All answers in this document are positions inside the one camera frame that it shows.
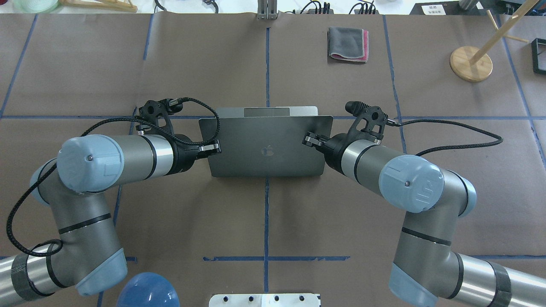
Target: white metal plate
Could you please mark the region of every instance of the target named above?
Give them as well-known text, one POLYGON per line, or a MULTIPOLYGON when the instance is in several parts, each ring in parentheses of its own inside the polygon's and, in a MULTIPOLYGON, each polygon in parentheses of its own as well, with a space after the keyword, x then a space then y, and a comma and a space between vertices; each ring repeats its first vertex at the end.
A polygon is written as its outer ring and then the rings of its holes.
POLYGON ((313 293, 217 294, 210 298, 209 307, 320 307, 320 297, 313 293))

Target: barcode sticker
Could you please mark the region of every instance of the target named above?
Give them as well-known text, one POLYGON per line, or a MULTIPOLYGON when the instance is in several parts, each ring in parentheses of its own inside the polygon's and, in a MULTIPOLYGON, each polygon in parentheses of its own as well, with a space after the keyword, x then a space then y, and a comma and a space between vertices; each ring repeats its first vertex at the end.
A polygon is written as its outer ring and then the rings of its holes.
POLYGON ((441 4, 421 5, 425 15, 445 15, 446 11, 441 4))

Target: apple logo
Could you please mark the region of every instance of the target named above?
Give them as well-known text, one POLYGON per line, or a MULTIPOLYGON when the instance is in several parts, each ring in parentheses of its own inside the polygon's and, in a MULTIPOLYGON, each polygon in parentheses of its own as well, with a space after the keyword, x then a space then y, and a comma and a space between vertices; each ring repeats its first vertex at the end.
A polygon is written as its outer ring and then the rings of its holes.
POLYGON ((271 145, 268 145, 267 147, 262 148, 262 155, 264 155, 266 157, 270 157, 273 154, 274 154, 273 153, 273 147, 271 147, 271 145))

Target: gray cloth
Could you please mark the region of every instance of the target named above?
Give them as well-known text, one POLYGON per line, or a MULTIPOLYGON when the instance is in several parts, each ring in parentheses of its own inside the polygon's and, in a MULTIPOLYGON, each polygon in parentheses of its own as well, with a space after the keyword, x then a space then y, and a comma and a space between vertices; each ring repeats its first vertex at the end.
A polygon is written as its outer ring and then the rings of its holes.
POLYGON ((329 27, 328 55, 343 58, 364 57, 363 29, 329 27))

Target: blue joint cover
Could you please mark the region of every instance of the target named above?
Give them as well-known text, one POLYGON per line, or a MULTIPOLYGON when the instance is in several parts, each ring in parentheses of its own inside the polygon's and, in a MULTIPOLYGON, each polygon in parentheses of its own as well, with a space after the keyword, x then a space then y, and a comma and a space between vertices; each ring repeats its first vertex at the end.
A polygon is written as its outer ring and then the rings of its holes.
POLYGON ((399 299, 417 307, 434 307, 438 297, 411 278, 393 263, 390 271, 389 289, 399 299))
POLYGON ((444 176, 424 158, 403 155, 387 162, 379 175, 379 190, 393 206, 413 213, 432 208, 442 196, 444 176))
MULTIPOLYGON (((34 174, 32 174, 31 182, 29 183, 28 186, 32 186, 33 184, 35 184, 36 181, 38 181, 38 179, 40 179, 40 174, 41 174, 41 173, 45 173, 45 172, 48 171, 47 169, 44 169, 44 166, 46 166, 47 164, 49 164, 49 162, 51 162, 51 161, 53 161, 53 160, 55 160, 55 159, 51 159, 51 160, 45 162, 44 165, 40 166, 40 167, 36 170, 36 172, 34 172, 34 174)), ((49 204, 41 197, 40 192, 38 191, 38 188, 39 188, 39 186, 36 187, 34 190, 32 190, 31 195, 32 195, 40 204, 49 206, 49 204)))
POLYGON ((92 296, 117 285, 127 276, 123 249, 118 250, 76 285, 81 296, 92 296))
POLYGON ((76 192, 98 192, 111 187, 123 171, 123 151, 113 139, 100 134, 71 138, 57 155, 59 177, 76 192))
POLYGON ((450 170, 450 172, 457 175, 457 177, 459 177, 462 183, 465 185, 467 203, 466 203, 465 211, 463 211, 459 215, 459 217, 467 216, 470 213, 470 211, 474 210, 474 208, 476 207, 476 201, 478 200, 478 196, 476 194, 476 188, 474 188, 474 186, 470 183, 470 181, 468 181, 468 179, 464 178, 463 176, 457 174, 456 172, 452 170, 450 170))

